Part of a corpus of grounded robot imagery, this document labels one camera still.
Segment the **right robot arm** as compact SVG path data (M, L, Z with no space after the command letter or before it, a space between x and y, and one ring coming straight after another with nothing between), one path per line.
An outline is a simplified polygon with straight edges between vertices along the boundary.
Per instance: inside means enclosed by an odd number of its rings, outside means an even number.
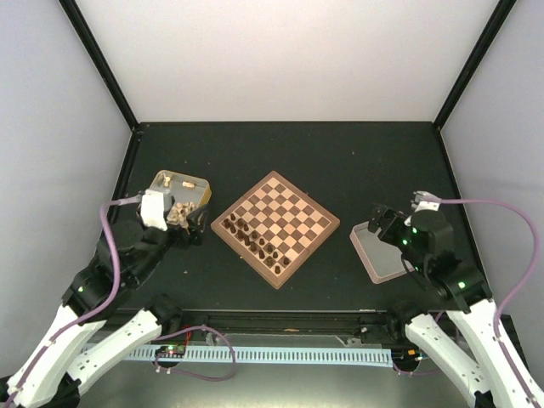
M456 255L453 227L439 206L438 200L422 197L413 201L412 214L376 205L368 230L399 249L402 265L412 266L418 284L434 295L468 349L410 302L391 308L388 336L416 345L470 407L541 407L543 391L504 328L484 274Z

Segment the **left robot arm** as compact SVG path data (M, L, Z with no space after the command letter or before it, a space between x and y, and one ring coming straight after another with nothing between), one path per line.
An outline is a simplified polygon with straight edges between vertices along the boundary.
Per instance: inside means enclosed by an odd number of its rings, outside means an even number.
M125 326L81 353L88 339L151 277L167 251L201 244L207 224L206 206L187 213L184 228L164 224L160 229L133 220L109 224L109 207L105 203L99 210L104 235L96 253L69 285L42 341L16 373L2 378L5 406L75 407L124 354L181 332L179 309L159 295Z

